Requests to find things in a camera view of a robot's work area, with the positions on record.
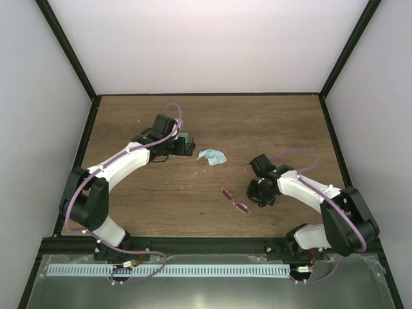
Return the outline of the grey green glasses case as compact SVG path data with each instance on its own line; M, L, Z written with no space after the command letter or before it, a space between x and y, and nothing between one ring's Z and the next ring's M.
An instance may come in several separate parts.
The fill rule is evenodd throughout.
M168 140L167 156L192 156L191 143L187 133L178 133Z

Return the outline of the light blue cleaning cloth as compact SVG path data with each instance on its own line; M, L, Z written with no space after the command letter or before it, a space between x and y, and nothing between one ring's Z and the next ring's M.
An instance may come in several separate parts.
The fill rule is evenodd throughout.
M214 149L206 149L199 152L197 160L205 158L210 166L224 164L227 158L224 153Z

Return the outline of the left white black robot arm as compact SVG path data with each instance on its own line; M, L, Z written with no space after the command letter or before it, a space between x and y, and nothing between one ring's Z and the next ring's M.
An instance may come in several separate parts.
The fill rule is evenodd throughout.
M194 140L181 131L183 120L159 114L153 125L103 162L71 170L60 212L66 230L90 233L118 260L131 253L129 233L109 215L109 194L122 180L160 157L192 156Z

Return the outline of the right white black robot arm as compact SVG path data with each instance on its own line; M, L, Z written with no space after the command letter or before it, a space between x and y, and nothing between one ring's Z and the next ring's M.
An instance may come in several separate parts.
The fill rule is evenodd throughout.
M322 223L302 224L285 237L287 254L301 259L310 249L332 249L340 256L364 252L378 238L380 228L360 191L340 189L312 180L289 165L275 166L265 154L249 163L256 177L247 197L259 207L273 206L278 196L289 196L317 211Z

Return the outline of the pink sunglasses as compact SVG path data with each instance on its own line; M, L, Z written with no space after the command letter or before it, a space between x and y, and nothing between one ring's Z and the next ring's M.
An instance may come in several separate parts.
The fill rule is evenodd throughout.
M228 179L220 188L220 192L222 193L223 197L233 205L237 210L239 210L244 215L250 215L251 210L250 208L243 202L242 199L239 198L239 194L233 194L229 191L229 185L238 178L242 173L244 173L247 169L243 168L239 171L236 175Z

